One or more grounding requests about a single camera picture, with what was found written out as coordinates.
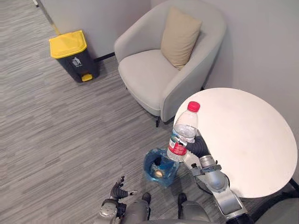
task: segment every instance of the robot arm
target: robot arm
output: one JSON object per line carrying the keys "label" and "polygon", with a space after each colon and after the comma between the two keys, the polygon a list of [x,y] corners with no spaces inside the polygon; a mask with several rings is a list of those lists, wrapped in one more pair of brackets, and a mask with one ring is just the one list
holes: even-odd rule
{"label": "robot arm", "polygon": [[187,143],[186,149],[199,158],[200,166],[192,164],[192,175],[200,179],[212,192],[218,209],[226,218],[227,224],[252,224],[247,210],[239,197],[230,189],[227,176],[222,173],[210,155],[201,136],[195,137],[194,143]]}
{"label": "robot arm", "polygon": [[122,190],[123,182],[124,176],[120,177],[112,187],[110,196],[104,200],[94,224],[114,224],[117,217],[122,218],[124,216],[127,205],[119,203],[118,200],[135,195],[137,191]]}

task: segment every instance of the gray armchair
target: gray armchair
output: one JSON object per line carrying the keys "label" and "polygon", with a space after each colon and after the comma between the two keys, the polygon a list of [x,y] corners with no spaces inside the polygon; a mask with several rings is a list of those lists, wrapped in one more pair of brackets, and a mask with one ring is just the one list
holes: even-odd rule
{"label": "gray armchair", "polygon": [[[170,6],[203,23],[189,62],[177,70],[160,51]],[[115,42],[119,73],[137,102],[168,121],[183,101],[198,92],[211,68],[226,30],[221,13],[199,0],[169,0],[140,18]]]}

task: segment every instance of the trash can sticker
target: trash can sticker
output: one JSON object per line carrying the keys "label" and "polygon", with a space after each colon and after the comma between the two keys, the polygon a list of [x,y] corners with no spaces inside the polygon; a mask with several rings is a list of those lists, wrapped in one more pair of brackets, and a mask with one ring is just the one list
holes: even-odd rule
{"label": "trash can sticker", "polygon": [[82,66],[80,60],[77,59],[76,57],[73,58],[73,64],[74,64],[76,67],[80,67],[80,66]]}

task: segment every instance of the gray carpet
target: gray carpet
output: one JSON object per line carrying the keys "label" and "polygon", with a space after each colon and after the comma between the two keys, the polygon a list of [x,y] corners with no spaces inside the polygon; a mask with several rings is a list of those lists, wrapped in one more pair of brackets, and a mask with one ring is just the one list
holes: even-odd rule
{"label": "gray carpet", "polygon": [[[168,189],[144,179],[145,153],[167,144],[173,123],[155,128],[114,57],[99,63],[99,78],[78,84],[50,57],[55,33],[31,0],[1,1],[1,9],[1,223],[92,223],[120,175],[140,192],[124,202],[152,194],[151,219],[176,217],[183,191],[223,223],[184,166]],[[244,201],[253,211],[264,199]]]}

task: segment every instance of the small trash bin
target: small trash bin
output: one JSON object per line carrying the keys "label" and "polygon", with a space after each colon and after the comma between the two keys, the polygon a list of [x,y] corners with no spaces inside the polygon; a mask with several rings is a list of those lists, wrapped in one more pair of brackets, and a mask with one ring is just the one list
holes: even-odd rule
{"label": "small trash bin", "polygon": [[51,57],[58,60],[78,83],[99,76],[99,70],[87,50],[82,30],[49,39]]}

